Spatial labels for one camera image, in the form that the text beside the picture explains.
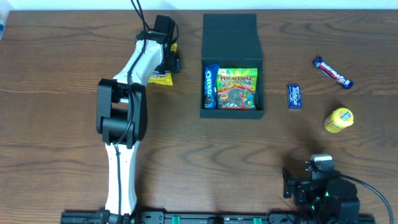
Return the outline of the yellow nuts snack bag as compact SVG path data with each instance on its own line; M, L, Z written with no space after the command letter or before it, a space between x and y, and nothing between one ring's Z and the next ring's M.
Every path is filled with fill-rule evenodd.
M172 60L177 56L177 44L172 43L171 46L162 50L159 45L151 42L146 47L144 55L149 59L149 83L172 86Z

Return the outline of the blue Oreo cookie pack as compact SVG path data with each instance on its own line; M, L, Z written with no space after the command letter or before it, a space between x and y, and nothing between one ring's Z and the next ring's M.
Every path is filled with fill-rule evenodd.
M216 105L216 78L219 70L218 64L207 65L204 70L203 81L203 107L208 110L215 110Z

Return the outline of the green Haribo worms bag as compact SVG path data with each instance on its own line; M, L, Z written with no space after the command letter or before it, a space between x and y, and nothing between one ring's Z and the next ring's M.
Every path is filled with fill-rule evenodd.
M256 68L220 68L216 78L219 110L253 110L256 108Z

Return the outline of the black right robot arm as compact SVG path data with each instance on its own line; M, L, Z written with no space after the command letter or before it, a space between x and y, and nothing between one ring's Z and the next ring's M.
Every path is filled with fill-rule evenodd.
M282 169L284 197L303 207L294 223L359 224L360 202L356 185L337 173L313 170L311 177L294 177Z

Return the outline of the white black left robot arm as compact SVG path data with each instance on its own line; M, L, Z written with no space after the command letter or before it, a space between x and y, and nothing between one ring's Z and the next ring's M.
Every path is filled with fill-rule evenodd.
M129 223L136 207L137 150L147 129L146 86L153 75L179 73L178 26L158 15L152 28L136 36L136 48L125 67L97 89L96 130L108 153L108 198L103 223Z

